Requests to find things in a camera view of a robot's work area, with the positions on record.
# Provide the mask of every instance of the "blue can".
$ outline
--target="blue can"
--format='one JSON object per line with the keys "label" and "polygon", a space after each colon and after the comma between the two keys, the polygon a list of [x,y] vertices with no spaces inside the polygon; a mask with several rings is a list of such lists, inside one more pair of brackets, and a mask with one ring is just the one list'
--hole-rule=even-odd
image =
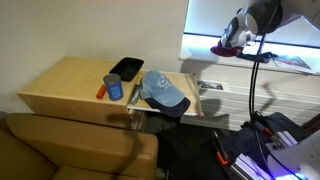
{"label": "blue can", "polygon": [[123,97],[121,77],[118,74],[108,74],[103,78],[109,99],[117,101]]}

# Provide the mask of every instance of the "blue baseball cap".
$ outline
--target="blue baseball cap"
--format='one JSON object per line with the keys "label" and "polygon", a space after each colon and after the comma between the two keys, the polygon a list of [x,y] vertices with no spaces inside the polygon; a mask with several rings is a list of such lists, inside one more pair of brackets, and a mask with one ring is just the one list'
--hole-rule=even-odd
{"label": "blue baseball cap", "polygon": [[153,98],[163,106],[173,107],[183,100],[184,94],[159,71],[149,71],[142,78],[140,97]]}

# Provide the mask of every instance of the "leather armchair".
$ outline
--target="leather armchair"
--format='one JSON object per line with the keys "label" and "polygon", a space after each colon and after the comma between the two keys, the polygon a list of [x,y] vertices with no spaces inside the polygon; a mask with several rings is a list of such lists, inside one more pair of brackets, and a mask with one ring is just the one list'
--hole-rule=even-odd
{"label": "leather armchair", "polygon": [[0,179],[155,179],[152,134],[34,114],[0,122]]}

